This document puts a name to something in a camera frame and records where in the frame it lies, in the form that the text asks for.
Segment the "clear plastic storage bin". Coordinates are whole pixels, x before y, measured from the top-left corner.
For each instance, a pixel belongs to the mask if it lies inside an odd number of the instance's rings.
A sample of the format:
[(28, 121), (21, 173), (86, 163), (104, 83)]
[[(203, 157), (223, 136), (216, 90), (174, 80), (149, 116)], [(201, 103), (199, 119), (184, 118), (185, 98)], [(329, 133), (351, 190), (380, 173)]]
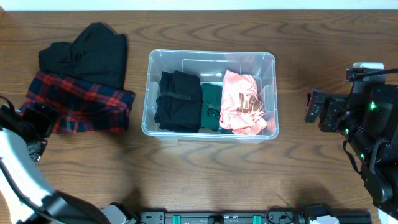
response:
[[(273, 140), (279, 133), (275, 57), (269, 52), (220, 52), (155, 49), (149, 55), (141, 129), (164, 141), (235, 141), (258, 144)], [(225, 72), (252, 75), (259, 99), (264, 104), (267, 127), (257, 135), (233, 135), (201, 128), (197, 133), (161, 130), (155, 122), (156, 99), (160, 96), (162, 72), (181, 71), (199, 77), (201, 83), (223, 84)]]

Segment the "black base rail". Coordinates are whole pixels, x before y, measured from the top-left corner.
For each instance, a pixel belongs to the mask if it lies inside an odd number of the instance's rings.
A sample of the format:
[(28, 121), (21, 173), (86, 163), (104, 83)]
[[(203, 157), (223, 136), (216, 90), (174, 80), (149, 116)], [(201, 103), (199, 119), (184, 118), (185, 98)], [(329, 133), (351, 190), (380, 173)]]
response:
[(141, 212), (137, 224), (372, 224), (368, 212), (336, 212), (325, 204), (299, 209), (274, 206), (265, 212)]

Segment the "red navy plaid shirt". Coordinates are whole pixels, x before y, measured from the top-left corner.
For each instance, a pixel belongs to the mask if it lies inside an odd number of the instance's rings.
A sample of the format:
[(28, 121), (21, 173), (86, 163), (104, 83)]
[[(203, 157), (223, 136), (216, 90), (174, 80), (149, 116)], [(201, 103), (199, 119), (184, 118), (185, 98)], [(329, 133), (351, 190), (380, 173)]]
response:
[(39, 71), (20, 111), (24, 113), (35, 103), (58, 110), (61, 116), (53, 129), (55, 134), (124, 133), (134, 98), (131, 91)]

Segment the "pink printed t-shirt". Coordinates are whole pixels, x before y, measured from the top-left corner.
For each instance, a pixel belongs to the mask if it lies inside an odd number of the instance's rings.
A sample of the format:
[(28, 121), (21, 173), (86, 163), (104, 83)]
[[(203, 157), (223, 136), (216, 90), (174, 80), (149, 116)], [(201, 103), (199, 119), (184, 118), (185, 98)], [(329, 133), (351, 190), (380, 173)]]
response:
[(264, 103), (252, 75), (226, 71), (223, 78), (220, 127), (234, 134), (257, 135), (267, 127)]

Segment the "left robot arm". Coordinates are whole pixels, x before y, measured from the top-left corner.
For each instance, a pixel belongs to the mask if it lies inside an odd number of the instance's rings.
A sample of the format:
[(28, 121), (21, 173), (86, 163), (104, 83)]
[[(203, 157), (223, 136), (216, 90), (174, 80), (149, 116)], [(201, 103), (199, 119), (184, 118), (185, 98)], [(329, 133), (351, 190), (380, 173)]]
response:
[(60, 112), (35, 103), (24, 112), (8, 100), (1, 105), (1, 193), (13, 223), (136, 223), (113, 202), (103, 209), (55, 189), (39, 171)]

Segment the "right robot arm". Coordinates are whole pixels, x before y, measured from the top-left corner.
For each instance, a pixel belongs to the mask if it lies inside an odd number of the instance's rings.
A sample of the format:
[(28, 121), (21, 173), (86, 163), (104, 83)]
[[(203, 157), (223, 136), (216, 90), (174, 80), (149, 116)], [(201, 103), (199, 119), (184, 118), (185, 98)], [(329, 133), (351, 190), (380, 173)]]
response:
[(340, 133), (351, 165), (373, 200), (373, 205), (397, 218), (397, 86), (380, 84), (351, 92), (307, 93), (305, 122), (319, 122), (322, 132)]

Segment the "dark green garment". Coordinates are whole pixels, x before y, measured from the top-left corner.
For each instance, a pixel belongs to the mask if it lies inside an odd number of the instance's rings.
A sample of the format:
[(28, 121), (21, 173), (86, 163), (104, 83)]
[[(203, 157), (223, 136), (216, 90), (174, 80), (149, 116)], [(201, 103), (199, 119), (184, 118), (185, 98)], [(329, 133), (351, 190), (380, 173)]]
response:
[(222, 134), (233, 134), (232, 130), (220, 126), (222, 87), (204, 83), (201, 93), (201, 127)]

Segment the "black taped garment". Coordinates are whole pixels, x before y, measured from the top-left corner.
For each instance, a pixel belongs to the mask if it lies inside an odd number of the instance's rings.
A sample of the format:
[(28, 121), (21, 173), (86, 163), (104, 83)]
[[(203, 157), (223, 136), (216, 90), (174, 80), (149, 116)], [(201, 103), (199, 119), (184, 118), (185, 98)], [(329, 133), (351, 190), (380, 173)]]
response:
[(154, 121), (161, 130), (197, 133), (201, 128), (200, 79), (178, 70), (162, 72)]

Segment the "large black garment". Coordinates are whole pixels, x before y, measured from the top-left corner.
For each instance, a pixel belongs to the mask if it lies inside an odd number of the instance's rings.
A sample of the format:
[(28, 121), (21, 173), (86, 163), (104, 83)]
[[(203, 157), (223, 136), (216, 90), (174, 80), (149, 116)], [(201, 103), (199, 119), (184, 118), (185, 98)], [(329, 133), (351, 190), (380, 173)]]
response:
[(90, 24), (73, 42), (50, 44), (39, 52), (38, 60), (45, 73), (123, 89), (127, 56), (127, 37), (99, 22)]

